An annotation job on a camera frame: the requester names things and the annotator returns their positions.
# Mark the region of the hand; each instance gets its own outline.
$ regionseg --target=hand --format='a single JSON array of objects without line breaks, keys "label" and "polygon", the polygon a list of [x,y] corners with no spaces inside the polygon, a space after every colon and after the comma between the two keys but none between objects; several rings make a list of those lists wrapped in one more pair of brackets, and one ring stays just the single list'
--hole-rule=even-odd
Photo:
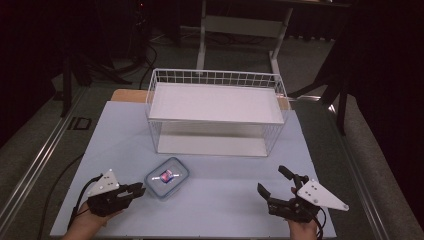
[{"label": "hand", "polygon": [[87,202],[84,202],[81,208],[78,210],[77,216],[74,219],[68,232],[63,236],[63,240],[85,240],[91,239],[103,226],[105,227],[107,221],[114,216],[120,214],[122,211],[118,211],[108,215],[106,217],[99,217],[90,212]]},{"label": "hand", "polygon": [[291,240],[316,240],[317,239],[317,224],[314,220],[309,223],[298,223],[292,220],[287,220],[290,228]]}]

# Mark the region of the small container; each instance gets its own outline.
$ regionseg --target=small container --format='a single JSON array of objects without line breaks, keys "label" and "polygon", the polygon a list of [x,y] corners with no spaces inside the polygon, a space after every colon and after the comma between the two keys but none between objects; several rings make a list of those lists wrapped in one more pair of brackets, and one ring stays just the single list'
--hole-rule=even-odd
[{"label": "small container", "polygon": [[166,201],[178,191],[190,171],[175,157],[171,157],[144,178],[148,190],[159,200]]}]

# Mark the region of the wire basket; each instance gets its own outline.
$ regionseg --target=wire basket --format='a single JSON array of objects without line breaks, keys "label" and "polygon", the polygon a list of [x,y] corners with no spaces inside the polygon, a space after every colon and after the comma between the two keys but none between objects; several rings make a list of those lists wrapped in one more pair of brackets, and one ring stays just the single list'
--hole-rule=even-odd
[{"label": "wire basket", "polygon": [[155,69],[146,116],[158,153],[268,156],[291,109],[278,74]]}]

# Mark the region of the table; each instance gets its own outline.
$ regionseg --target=table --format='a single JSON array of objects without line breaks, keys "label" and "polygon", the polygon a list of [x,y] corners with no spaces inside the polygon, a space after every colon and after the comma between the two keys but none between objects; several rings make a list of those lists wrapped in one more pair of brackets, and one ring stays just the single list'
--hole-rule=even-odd
[{"label": "table", "polygon": [[[244,3],[255,3],[256,1],[244,1]],[[260,4],[278,3],[286,6],[287,9],[283,13],[281,21],[269,21],[261,19],[247,19],[228,16],[208,15],[207,0],[202,0],[202,17],[200,22],[200,47],[197,57],[196,69],[204,69],[206,54],[206,32],[220,32],[241,34],[259,37],[269,37],[276,39],[274,50],[269,51],[269,59],[271,63],[272,73],[280,74],[277,56],[280,51],[283,39],[286,34],[287,27],[293,12],[293,8],[297,7],[332,7],[332,8],[349,8],[351,4],[332,3],[332,1],[321,0],[270,0],[261,1]]]},{"label": "table", "polygon": [[[171,155],[156,154],[144,117],[145,92],[117,90],[106,104],[86,154],[75,174],[51,235],[66,231],[71,209],[82,186],[99,172],[112,168],[118,181],[131,184]],[[285,165],[295,173],[318,179],[297,116],[291,112],[274,150],[267,158],[178,155],[191,170],[185,186],[166,202],[149,194],[135,199],[124,214],[111,221],[98,236],[117,238],[284,238],[288,226],[267,213],[256,192],[261,182],[273,197],[293,197],[293,183],[277,169]],[[327,211],[325,236],[335,231]]]}]

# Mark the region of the black curtain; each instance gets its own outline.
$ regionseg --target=black curtain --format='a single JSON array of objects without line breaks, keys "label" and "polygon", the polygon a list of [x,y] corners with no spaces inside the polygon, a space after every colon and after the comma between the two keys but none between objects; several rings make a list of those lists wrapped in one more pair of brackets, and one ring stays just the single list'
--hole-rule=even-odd
[{"label": "black curtain", "polygon": [[420,0],[360,1],[316,78],[349,80],[348,91],[422,227],[423,10]]},{"label": "black curtain", "polygon": [[0,36],[0,147],[55,94],[66,42],[111,65],[94,0],[0,0]]}]

